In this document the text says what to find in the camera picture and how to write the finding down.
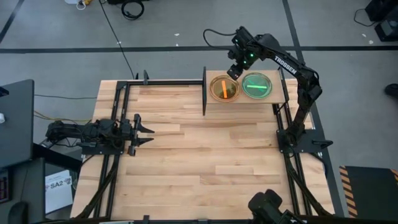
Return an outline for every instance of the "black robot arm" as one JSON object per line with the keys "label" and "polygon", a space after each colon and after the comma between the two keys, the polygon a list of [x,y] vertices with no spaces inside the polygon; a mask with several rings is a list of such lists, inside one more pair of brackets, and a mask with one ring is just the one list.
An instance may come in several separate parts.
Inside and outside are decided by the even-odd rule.
{"label": "black robot arm", "polygon": [[322,93],[318,73],[284,51],[271,34],[253,37],[244,27],[240,27],[232,41],[235,49],[228,52],[228,57],[235,60],[236,65],[232,65],[227,71],[232,79],[237,80],[243,70],[248,70],[257,59],[263,61],[267,58],[284,67],[297,79],[297,114],[293,123],[281,133],[288,146],[297,146],[305,130],[305,118],[312,104]]}

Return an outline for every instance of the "concrete floor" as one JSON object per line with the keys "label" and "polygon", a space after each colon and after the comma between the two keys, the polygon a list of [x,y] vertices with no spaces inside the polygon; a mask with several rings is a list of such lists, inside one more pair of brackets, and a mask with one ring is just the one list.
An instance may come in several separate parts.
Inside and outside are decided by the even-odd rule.
{"label": "concrete floor", "polygon": [[[0,28],[17,2],[0,1]],[[354,23],[354,11],[368,2],[288,0],[300,45],[397,45],[380,42],[372,27]],[[116,6],[104,5],[123,47],[204,46],[204,29],[232,33],[239,26],[253,34],[271,33],[281,45],[293,46],[282,1],[153,0],[144,4],[145,13],[137,21],[127,21]],[[369,22],[365,13],[359,13],[358,20]],[[230,38],[211,34],[208,39],[214,45],[230,43]],[[0,50],[90,47],[118,47],[97,0],[84,11],[63,0],[24,1],[0,42]],[[369,49],[311,51],[303,56],[320,74],[324,92],[317,105],[325,136],[335,142],[329,147],[332,164],[398,169],[398,101],[383,93],[386,85],[398,82],[398,53]],[[224,51],[127,52],[126,57],[134,72],[146,69],[151,78],[200,78],[203,66],[226,70],[232,64]],[[0,54],[0,68],[2,85],[31,78],[37,94],[69,97],[96,96],[101,80],[131,78],[117,52]],[[277,65],[257,62],[255,68]],[[53,117],[90,119],[94,105],[94,100],[35,98],[35,109]],[[48,124],[34,120],[35,142],[43,140]]]}

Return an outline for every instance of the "orange stick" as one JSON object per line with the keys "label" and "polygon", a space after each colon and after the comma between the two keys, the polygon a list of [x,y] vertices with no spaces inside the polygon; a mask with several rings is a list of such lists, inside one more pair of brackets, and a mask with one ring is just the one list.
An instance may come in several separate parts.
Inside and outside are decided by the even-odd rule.
{"label": "orange stick", "polygon": [[227,99],[227,95],[226,95],[226,85],[225,85],[225,81],[223,80],[222,82],[221,82],[221,84],[222,84],[222,86],[223,86],[223,92],[224,92],[224,99]]}

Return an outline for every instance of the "yellow and black striped tape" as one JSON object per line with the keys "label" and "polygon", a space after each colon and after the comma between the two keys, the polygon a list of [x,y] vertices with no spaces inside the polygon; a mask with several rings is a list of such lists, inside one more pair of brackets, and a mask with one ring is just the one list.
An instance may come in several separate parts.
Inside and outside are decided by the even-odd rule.
{"label": "yellow and black striped tape", "polygon": [[358,212],[356,211],[353,189],[351,188],[351,183],[349,182],[348,172],[345,166],[340,166],[340,176],[341,182],[343,183],[349,217],[356,218],[358,216]]}
{"label": "yellow and black striped tape", "polygon": [[397,185],[398,185],[398,171],[391,169],[391,172],[394,174],[394,177],[396,178]]}

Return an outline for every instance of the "wooden table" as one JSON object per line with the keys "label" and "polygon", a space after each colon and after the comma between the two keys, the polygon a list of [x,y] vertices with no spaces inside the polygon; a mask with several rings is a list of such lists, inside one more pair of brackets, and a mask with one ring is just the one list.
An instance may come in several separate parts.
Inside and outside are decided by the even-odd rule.
{"label": "wooden table", "polygon": [[[110,118],[116,82],[101,82],[93,119]],[[287,86],[294,116],[296,80],[288,79]],[[271,105],[235,104],[234,110],[208,105],[202,116],[201,86],[132,86],[127,118],[135,113],[141,115],[145,127],[156,132],[140,137],[155,140],[137,148],[135,157],[121,156],[113,220],[142,220],[143,215],[150,215],[151,220],[251,218],[249,200],[267,189],[282,197],[282,211],[292,211]],[[308,117],[306,127],[311,125]],[[333,213],[321,162],[308,154],[301,158],[308,188]],[[102,161],[103,156],[95,156],[81,169],[71,217],[96,192]],[[296,189],[303,212],[301,193]],[[108,193],[104,195],[102,215]]]}

